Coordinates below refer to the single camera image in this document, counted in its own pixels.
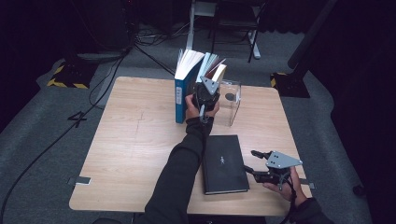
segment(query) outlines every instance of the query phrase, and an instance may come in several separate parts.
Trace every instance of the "black sleeve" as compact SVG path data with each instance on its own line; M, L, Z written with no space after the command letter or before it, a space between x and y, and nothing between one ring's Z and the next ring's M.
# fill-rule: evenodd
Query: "black sleeve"
M321 211L320 205L315 198L309 198L290 216L291 223L297 224L333 224Z
M145 214L136 220L137 224L188 223L187 207L203 155L203 143L210 134L213 118L206 126L201 125L199 118L186 122L187 135L171 151L145 207Z

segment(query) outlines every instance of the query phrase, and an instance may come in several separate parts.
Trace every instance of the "black chair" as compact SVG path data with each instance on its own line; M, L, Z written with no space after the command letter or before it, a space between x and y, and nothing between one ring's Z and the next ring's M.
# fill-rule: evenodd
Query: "black chair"
M259 8L257 14L253 7ZM213 32L211 52L213 53L215 44L248 44L250 45L250 55L248 57L248 62L250 63L258 35L260 15L264 8L265 0L218 0L209 32L209 37ZM245 34L242 39L236 41L218 41L216 38L220 29L244 32ZM249 33L253 35L252 41L249 40Z

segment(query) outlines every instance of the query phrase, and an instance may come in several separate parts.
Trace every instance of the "book cover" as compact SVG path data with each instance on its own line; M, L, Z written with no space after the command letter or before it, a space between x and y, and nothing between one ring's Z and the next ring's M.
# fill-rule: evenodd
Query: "book cover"
M184 98L196 79L203 58L202 52L190 49L179 54L175 73L176 123L183 123L186 118L187 105Z
M202 165L205 194L248 191L238 135L210 135Z

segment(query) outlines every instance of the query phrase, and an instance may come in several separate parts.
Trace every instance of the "wooden table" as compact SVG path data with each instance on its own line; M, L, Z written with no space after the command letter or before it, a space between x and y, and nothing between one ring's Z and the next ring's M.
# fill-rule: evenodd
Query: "wooden table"
M144 212L169 152L185 136L186 124L175 123L174 92L173 80L117 78L80 174L90 177L91 184L76 185L72 209ZM299 158L280 98L272 88L242 86L233 126L215 120L211 134L238 134L244 163L255 170L266 167L265 160L250 154L253 149ZM305 178L303 166L297 171ZM248 192L204 195L200 169L189 214L284 216L289 211L289 202L257 184L252 175L247 177ZM311 196L308 186L303 189Z

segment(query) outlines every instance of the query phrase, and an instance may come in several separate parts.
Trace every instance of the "closed black book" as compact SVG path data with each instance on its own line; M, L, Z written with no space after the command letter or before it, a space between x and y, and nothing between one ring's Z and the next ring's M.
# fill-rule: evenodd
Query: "closed black book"
M248 191L238 135L210 135L202 165L205 194Z

